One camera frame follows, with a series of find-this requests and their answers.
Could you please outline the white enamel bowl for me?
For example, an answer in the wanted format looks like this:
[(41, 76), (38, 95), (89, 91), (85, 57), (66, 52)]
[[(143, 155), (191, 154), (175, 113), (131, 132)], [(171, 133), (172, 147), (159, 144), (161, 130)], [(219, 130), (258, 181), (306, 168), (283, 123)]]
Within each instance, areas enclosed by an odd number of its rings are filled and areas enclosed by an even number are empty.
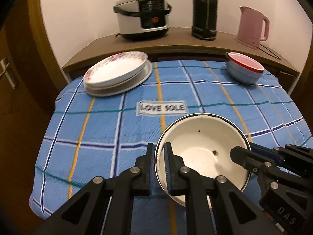
[(156, 178), (167, 193), (163, 146), (171, 143), (172, 152), (183, 158), (186, 167), (205, 177), (227, 177), (240, 191), (244, 191), (251, 173), (230, 158), (236, 146), (250, 150), (244, 133), (233, 122), (215, 114), (195, 113), (170, 124), (159, 138), (155, 150)]

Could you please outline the blue plaid tablecloth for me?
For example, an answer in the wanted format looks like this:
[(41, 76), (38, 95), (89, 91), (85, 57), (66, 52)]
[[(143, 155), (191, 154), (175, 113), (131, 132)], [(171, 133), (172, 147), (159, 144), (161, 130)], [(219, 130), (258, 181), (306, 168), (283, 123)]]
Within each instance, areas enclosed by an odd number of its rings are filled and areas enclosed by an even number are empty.
[(82, 229), (82, 217), (53, 214), (94, 177), (105, 181), (135, 165), (175, 120), (195, 113), (233, 122), (250, 142), (268, 147), (312, 148), (300, 110), (265, 70), (256, 84), (233, 79), (222, 61), (161, 61), (138, 87), (112, 97), (87, 94), (82, 78), (58, 95), (35, 165), (31, 209), (45, 222), (36, 234), (103, 234)]

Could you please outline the large white bottom plate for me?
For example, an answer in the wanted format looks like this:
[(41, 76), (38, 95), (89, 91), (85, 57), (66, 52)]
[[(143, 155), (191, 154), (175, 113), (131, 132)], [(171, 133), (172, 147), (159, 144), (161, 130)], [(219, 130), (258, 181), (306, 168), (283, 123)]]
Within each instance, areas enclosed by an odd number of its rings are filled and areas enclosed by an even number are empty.
[(109, 97), (117, 94), (121, 94), (138, 87), (140, 84), (144, 83), (152, 73), (152, 63), (147, 60), (143, 69), (131, 79), (128, 79), (121, 84), (109, 88), (94, 88), (89, 87), (83, 83), (85, 91), (87, 94), (94, 97)]

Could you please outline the floral white plate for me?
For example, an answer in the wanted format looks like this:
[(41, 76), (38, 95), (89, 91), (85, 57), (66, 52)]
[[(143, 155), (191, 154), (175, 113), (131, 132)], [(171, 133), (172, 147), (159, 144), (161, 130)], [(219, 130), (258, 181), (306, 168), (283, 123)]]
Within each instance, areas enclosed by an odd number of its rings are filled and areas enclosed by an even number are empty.
[(138, 74), (148, 59), (144, 52), (120, 52), (109, 56), (92, 67), (83, 76), (83, 82), (91, 87), (109, 87)]

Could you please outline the pink electric kettle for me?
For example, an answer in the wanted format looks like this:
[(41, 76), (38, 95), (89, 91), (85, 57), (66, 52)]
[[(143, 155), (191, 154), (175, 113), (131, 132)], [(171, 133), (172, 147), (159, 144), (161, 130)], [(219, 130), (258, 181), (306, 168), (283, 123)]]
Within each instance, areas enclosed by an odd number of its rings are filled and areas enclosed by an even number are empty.
[(251, 7), (240, 6), (241, 18), (236, 40), (254, 50), (259, 50), (260, 42), (268, 39), (270, 21), (264, 14)]

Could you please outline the brown wooden door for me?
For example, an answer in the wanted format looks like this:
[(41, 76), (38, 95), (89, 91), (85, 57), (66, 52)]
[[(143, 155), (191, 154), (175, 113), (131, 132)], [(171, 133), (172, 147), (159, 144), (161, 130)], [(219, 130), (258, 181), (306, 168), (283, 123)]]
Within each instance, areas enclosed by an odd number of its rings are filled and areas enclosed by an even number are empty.
[(1, 60), (18, 80), (1, 79), (1, 234), (30, 234), (42, 220), (29, 207), (34, 165), (55, 99), (67, 81), (43, 22), (40, 0), (17, 0), (1, 24)]

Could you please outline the brown wooden counter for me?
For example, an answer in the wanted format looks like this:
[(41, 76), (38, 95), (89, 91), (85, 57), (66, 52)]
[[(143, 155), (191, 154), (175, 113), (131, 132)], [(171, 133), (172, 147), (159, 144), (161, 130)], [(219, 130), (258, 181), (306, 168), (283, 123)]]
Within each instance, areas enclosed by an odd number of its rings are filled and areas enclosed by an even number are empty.
[(226, 52), (239, 52), (261, 63), (278, 78), (285, 91), (290, 90), (299, 76), (299, 71), (291, 63), (266, 46), (259, 50), (251, 49), (237, 42), (235, 35), (224, 32), (218, 32), (215, 41), (200, 40), (191, 35), (189, 28), (171, 28), (164, 37), (154, 40), (130, 41), (116, 35), (96, 39), (74, 55), (63, 66), (63, 70), (76, 78), (102, 59), (127, 51), (145, 52), (151, 62), (226, 61)]

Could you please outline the white black rice cooker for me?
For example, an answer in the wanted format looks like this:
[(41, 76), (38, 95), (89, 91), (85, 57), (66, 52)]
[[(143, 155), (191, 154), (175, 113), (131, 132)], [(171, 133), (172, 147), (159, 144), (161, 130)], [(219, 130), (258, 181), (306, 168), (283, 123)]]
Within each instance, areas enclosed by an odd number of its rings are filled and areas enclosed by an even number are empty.
[(141, 41), (167, 34), (172, 6), (167, 0), (118, 0), (113, 11), (119, 34), (128, 40)]

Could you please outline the black thermos flask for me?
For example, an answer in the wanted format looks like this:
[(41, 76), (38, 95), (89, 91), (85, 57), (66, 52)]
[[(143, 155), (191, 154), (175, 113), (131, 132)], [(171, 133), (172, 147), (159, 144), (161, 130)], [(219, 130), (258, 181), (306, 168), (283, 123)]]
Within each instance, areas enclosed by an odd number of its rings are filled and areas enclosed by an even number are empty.
[(197, 39), (214, 41), (216, 39), (218, 0), (192, 1), (192, 36)]

